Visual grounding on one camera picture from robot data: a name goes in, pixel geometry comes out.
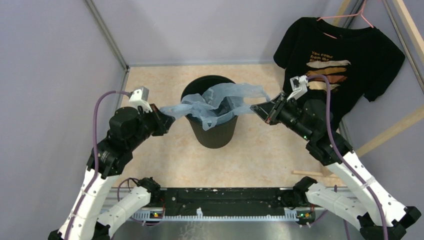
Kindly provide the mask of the light blue plastic trash bag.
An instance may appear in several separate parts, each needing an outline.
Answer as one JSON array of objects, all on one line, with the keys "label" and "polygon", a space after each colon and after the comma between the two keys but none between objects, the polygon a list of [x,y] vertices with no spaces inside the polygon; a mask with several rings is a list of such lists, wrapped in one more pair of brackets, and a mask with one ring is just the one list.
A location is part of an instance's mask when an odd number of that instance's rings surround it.
[{"label": "light blue plastic trash bag", "polygon": [[188,94],[179,104],[161,107],[160,111],[177,120],[184,116],[194,117],[202,129],[207,131],[233,117],[251,114],[253,111],[245,103],[245,98],[270,100],[261,85],[220,83],[208,88],[203,94]]}]

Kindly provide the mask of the black plastic trash bin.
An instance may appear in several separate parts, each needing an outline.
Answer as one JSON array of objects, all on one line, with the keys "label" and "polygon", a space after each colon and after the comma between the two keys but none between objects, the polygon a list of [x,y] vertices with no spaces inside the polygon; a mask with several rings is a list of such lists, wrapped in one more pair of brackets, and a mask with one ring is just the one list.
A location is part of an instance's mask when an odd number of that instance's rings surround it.
[{"label": "black plastic trash bin", "polygon": [[[220,75],[205,75],[190,82],[183,90],[181,97],[192,94],[203,94],[210,87],[222,84],[233,83],[227,77]],[[203,130],[203,126],[198,118],[192,115],[185,117],[191,125],[194,135],[198,142],[209,149],[219,149],[227,145],[233,138],[238,117],[233,116],[225,123],[217,124],[209,130]]]}]

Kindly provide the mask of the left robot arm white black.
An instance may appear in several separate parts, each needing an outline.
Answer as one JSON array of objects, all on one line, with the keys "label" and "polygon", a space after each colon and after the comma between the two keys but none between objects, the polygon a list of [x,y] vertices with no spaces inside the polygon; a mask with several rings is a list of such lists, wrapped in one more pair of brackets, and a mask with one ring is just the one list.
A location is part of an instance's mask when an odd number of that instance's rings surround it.
[{"label": "left robot arm white black", "polygon": [[50,240],[110,240],[135,212],[160,202],[161,186],[151,177],[138,180],[131,192],[102,212],[104,202],[133,151],[151,136],[168,133],[176,120],[151,104],[151,112],[139,106],[121,107],[109,120],[106,137],[96,142],[87,162],[80,193],[65,223],[52,231]]}]

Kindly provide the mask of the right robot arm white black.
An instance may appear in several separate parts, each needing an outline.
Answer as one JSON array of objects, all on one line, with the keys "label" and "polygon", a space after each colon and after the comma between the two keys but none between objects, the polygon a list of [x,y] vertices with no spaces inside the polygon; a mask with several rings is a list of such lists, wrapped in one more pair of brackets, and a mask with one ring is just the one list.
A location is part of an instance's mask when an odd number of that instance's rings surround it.
[{"label": "right robot arm white black", "polygon": [[414,206],[406,206],[389,194],[361,163],[352,146],[328,126],[331,114],[317,99],[299,106],[280,93],[276,98],[251,106],[266,124],[283,124],[306,140],[309,154],[339,177],[354,195],[348,198],[327,189],[311,177],[295,186],[293,200],[325,208],[359,230],[366,240],[400,240],[421,217]]}]

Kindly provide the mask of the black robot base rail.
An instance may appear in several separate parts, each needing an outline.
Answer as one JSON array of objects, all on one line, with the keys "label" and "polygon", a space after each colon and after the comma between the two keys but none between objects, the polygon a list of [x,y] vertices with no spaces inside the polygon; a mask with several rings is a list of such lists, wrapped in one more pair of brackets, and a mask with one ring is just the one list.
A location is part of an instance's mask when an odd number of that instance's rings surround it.
[{"label": "black robot base rail", "polygon": [[161,222],[294,222],[312,226],[326,210],[313,206],[292,188],[166,188],[130,219],[145,226]]}]

